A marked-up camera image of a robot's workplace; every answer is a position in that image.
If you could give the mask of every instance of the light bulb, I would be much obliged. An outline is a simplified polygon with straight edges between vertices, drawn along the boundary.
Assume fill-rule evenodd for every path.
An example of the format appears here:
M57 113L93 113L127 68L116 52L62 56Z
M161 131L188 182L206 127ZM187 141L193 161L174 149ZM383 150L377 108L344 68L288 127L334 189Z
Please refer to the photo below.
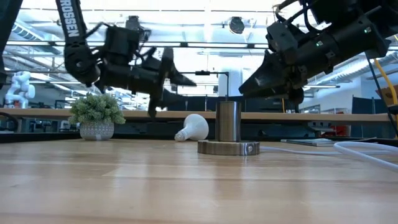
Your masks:
M206 119L199 114L190 114L185 118L184 128L175 134L176 141L191 139L194 141L204 140L209 134L209 125Z

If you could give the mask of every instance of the stainless steel cylinder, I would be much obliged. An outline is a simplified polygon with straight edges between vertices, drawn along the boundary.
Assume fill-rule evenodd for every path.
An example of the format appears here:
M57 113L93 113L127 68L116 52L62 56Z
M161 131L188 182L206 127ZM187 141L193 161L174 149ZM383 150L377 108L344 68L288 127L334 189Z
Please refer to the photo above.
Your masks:
M235 101L221 101L216 107L216 140L241 140L241 104Z

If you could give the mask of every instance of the white cable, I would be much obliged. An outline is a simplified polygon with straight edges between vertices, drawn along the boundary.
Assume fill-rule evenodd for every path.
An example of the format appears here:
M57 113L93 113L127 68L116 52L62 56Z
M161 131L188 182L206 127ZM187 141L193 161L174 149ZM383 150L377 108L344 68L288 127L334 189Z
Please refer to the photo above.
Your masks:
M347 147L360 147L363 149L377 149L376 151L354 151ZM367 142L338 142L333 145L337 152L311 152L311 151L296 151L291 149L281 149L276 147L261 146L260 149L273 152L290 152L294 154L316 155L316 156L335 156L346 154L353 156L362 161L371 162L377 166L398 172L398 165L391 162L384 161L369 155L398 155L398 147L386 146L382 144L374 144Z

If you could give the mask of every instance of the wooden counter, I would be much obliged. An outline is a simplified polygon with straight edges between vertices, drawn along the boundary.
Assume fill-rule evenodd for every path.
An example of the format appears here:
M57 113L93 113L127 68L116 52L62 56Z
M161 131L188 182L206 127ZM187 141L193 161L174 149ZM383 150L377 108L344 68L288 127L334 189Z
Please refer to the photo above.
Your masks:
M0 158L2 224L398 220L398 174L347 156L209 156L195 142L72 140L2 144Z
M31 118L57 118L67 119L71 114L69 110L59 109L5 109L0 112L9 113L14 116ZM124 110L126 119L148 118L146 111ZM157 118L180 118L184 119L192 113L202 115L206 119L215 119L215 112L204 111L162 111L157 113ZM346 123L380 123L388 122L387 114L283 114L283 113L242 113L242 119L269 120L269 121L331 121Z

